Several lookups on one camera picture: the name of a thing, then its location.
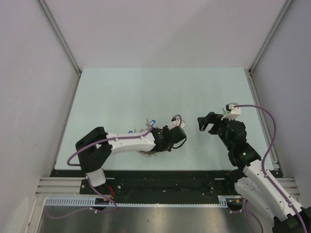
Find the metal key organizer ring disc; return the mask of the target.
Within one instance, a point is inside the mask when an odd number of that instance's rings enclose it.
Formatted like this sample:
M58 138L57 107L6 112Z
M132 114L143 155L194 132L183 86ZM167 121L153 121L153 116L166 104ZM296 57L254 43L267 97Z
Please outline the metal key organizer ring disc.
M138 152L145 157L150 157L156 155L157 153L167 151L169 148L169 143L165 137L165 132L167 128L149 127L146 130L141 130L140 133L152 142L152 148L150 150L139 150Z

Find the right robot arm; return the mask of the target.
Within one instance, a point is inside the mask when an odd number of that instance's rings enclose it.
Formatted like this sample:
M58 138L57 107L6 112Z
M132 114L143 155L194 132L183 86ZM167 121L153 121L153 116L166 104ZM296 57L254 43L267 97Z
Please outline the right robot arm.
M209 134L217 135L228 150L236 170L227 173L224 189L230 195L240 194L272 221L274 233L309 233L311 209L303 207L292 194L262 165L262 158L247 142L245 124L209 112L198 117L199 130L212 124Z

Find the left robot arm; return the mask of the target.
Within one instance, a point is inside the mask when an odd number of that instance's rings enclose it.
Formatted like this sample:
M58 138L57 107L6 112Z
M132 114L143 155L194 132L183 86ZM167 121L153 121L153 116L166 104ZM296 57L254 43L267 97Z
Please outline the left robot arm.
M164 152L176 149L175 144L187 139L185 122L174 122L162 129L152 127L139 133L108 133L104 127L97 127L76 144L79 167L90 180L90 188L97 194L107 190L103 165L109 156L131 151Z

